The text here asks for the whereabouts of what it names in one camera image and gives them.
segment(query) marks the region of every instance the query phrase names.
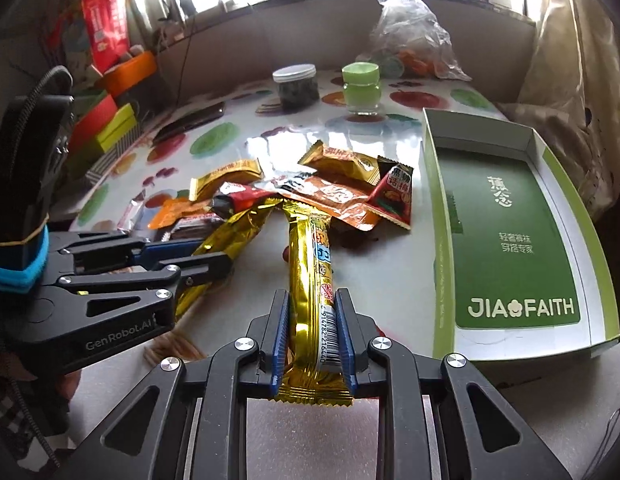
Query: green jar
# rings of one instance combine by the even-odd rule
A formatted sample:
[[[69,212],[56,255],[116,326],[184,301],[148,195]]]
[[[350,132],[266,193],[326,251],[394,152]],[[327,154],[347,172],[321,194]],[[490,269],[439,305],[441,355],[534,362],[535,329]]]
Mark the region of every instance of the green jar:
[[[356,62],[344,66],[341,72],[347,109],[355,114],[376,114],[381,101],[379,66],[375,63]]]

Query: gold snack wrapper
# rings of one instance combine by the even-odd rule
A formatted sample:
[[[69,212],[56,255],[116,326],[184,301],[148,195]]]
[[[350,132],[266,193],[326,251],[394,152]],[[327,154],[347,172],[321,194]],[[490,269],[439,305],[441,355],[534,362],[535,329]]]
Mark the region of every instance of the gold snack wrapper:
[[[333,306],[330,215],[292,200],[283,202],[283,211],[290,224],[290,343],[275,400],[350,405]]]
[[[314,168],[319,174],[339,174],[362,180],[372,186],[379,182],[379,166],[374,157],[326,146],[317,140],[301,157],[299,164]]]
[[[190,180],[189,199],[191,202],[212,198],[224,182],[249,184],[263,178],[263,170],[258,159],[236,160],[205,176]]]
[[[235,260],[252,238],[259,234],[267,217],[281,201],[282,199],[280,198],[266,198],[263,204],[252,206],[250,209],[240,211],[231,216],[227,222],[199,245],[197,250],[194,251],[193,256],[223,251],[232,260]],[[192,303],[211,285],[211,283],[205,283],[187,288],[177,302],[176,320],[179,320]]]

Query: cloth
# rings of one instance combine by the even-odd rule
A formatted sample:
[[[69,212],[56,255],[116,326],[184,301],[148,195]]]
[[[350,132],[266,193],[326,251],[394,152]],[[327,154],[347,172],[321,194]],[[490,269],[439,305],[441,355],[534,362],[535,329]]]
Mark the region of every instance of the cloth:
[[[531,126],[597,219],[620,192],[620,54],[598,0],[542,0],[530,68],[517,103],[498,105]]]
[[[47,251],[50,248],[50,235],[47,225],[43,228],[43,241],[36,258],[23,270],[3,269],[0,267],[0,290],[27,294],[45,268]]]
[[[0,377],[0,435],[14,458],[21,460],[27,456],[34,433],[9,391],[8,381]]]

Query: white jar lid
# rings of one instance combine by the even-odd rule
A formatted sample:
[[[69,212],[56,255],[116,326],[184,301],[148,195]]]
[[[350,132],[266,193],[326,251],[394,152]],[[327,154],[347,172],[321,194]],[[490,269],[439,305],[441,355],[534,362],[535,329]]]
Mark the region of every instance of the white jar lid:
[[[290,81],[298,81],[316,75],[316,67],[313,64],[292,65],[285,68],[279,68],[272,72],[272,79],[276,83],[289,83]]]

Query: beige fabric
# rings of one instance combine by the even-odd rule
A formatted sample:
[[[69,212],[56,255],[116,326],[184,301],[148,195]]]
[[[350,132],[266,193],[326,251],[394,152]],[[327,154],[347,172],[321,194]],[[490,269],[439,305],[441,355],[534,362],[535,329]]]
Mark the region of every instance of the beige fabric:
[[[156,336],[143,349],[143,356],[152,366],[156,366],[166,357],[178,357],[186,362],[205,358],[205,354],[201,353],[187,336],[178,329]]]
[[[537,35],[518,102],[500,109],[537,130],[597,219],[620,192],[620,56],[613,25],[598,0],[543,0]]]

